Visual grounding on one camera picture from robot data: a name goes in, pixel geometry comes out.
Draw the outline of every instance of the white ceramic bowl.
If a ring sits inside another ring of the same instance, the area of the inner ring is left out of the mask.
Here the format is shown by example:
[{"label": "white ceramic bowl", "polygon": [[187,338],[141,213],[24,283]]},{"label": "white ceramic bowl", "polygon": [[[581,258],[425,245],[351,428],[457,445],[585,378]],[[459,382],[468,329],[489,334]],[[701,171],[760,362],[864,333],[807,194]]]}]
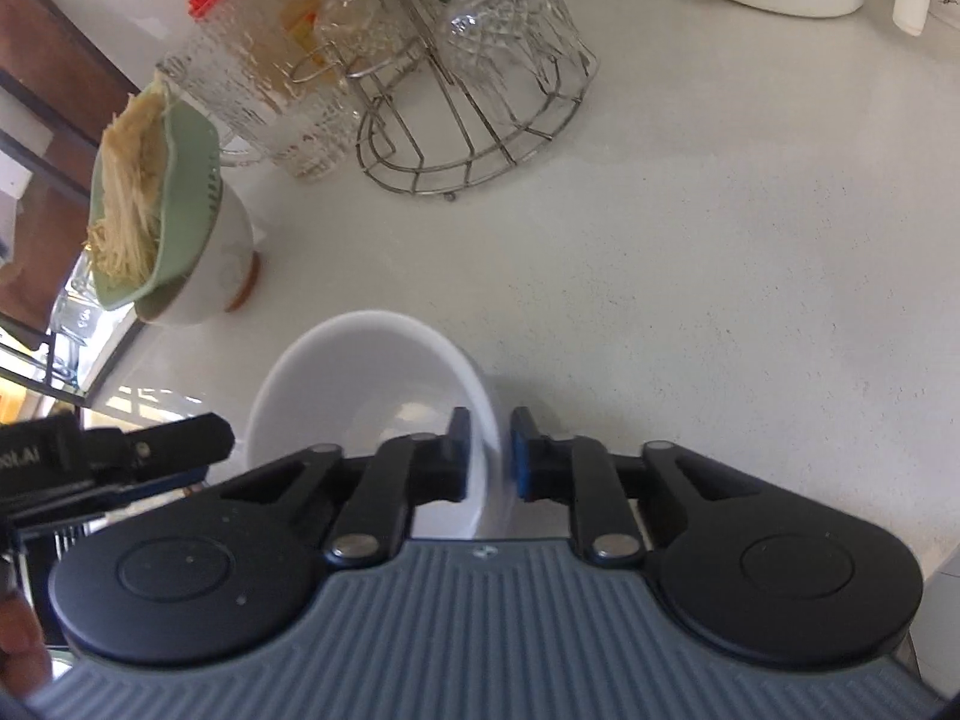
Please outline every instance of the white ceramic bowl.
[{"label": "white ceramic bowl", "polygon": [[224,184],[217,217],[197,264],[186,276],[137,300],[136,315],[150,324],[199,324],[239,308],[258,271],[247,209]]},{"label": "white ceramic bowl", "polygon": [[373,454],[391,437],[445,432],[456,406],[472,418],[467,498],[419,507],[414,536],[503,536],[512,503],[506,425],[469,358],[402,314],[342,314],[287,349],[253,403],[248,467],[321,442],[339,443],[347,456]]}]

